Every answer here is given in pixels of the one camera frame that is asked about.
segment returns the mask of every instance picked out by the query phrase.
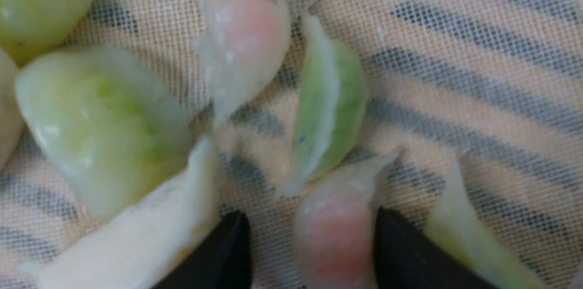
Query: green dumpling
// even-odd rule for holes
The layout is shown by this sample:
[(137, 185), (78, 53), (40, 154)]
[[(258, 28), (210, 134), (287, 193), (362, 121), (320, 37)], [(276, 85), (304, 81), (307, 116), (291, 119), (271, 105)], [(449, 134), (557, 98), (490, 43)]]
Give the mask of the green dumpling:
[(305, 14), (302, 27), (307, 52), (293, 143), (294, 174), (278, 189), (288, 197), (338, 166), (354, 145), (368, 100), (356, 52), (327, 38), (318, 17)]

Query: translucent dumpling wrapper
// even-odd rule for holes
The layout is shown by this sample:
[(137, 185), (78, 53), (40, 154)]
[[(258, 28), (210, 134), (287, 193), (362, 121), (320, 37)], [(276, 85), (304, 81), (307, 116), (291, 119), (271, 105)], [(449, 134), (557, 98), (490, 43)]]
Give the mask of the translucent dumpling wrapper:
[(0, 47), (22, 65), (62, 43), (93, 0), (0, 0)]
[(150, 289), (219, 223), (219, 152), (199, 139), (188, 166), (42, 268), (39, 289)]
[(14, 92), (17, 73), (14, 61), (0, 49), (0, 168), (12, 156), (25, 126)]
[(296, 196), (306, 183), (334, 169), (352, 149), (362, 126), (368, 86), (358, 55), (327, 38), (318, 17), (305, 13), (307, 51), (293, 142), (293, 177), (278, 188)]
[(42, 152), (102, 221), (181, 171), (194, 143), (158, 76), (114, 46), (35, 59), (17, 76), (16, 97)]
[(273, 80), (289, 49), (285, 0), (199, 0), (207, 34), (195, 38), (215, 109), (214, 127)]
[(545, 283), (504, 247), (477, 217), (457, 159), (431, 209), (424, 234), (443, 251), (499, 289), (544, 289)]
[(293, 223), (296, 264), (310, 289), (372, 289), (377, 181), (400, 154), (346, 165), (317, 182)]

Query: mesh cloth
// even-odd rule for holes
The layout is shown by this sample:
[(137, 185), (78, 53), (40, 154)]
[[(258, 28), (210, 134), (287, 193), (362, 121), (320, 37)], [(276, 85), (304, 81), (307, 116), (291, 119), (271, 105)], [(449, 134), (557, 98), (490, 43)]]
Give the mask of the mesh cloth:
[[(406, 152), (383, 182), (385, 204), (423, 225), (450, 156), (463, 154), (481, 219), (552, 288), (583, 258), (583, 0), (290, 0), (362, 58), (371, 100), (345, 162)], [(277, 78), (215, 136), (221, 212), (252, 226), (256, 289), (299, 289), (290, 175), (305, 41), (293, 39)], [(212, 110), (191, 40), (196, 0), (96, 0), (70, 42), (135, 53), (205, 127)], [(28, 133), (0, 175), (0, 288), (31, 289), (19, 270), (49, 261), (98, 228)]]

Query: striped cloth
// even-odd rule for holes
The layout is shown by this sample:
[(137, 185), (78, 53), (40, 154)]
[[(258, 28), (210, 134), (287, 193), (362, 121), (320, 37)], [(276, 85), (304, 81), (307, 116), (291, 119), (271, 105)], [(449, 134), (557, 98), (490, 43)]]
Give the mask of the striped cloth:
[[(345, 162), (406, 153), (382, 183), (388, 207), (422, 226), (452, 154), (479, 216), (552, 288), (583, 259), (583, 0), (318, 0), (311, 12), (361, 56), (371, 100)], [(196, 0), (96, 0), (71, 44), (117, 44), (169, 86), (194, 131), (208, 126), (192, 38)], [(291, 220), (275, 198), (290, 176), (305, 41), (293, 42), (274, 82), (215, 139), (223, 206), (252, 226), (256, 289), (299, 289)], [(25, 133), (0, 173), (0, 288), (31, 289), (19, 266), (49, 261), (96, 229)]]

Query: shrimp dumpling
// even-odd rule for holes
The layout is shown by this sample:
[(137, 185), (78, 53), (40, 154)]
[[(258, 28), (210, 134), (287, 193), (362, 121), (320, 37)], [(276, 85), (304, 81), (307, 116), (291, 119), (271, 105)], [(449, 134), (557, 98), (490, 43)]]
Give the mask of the shrimp dumpling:
[(379, 173), (400, 148), (329, 173), (300, 202), (293, 224), (296, 264), (310, 289), (370, 289)]
[(273, 80), (289, 49), (285, 0), (199, 0), (208, 33), (195, 39), (215, 108), (214, 127)]

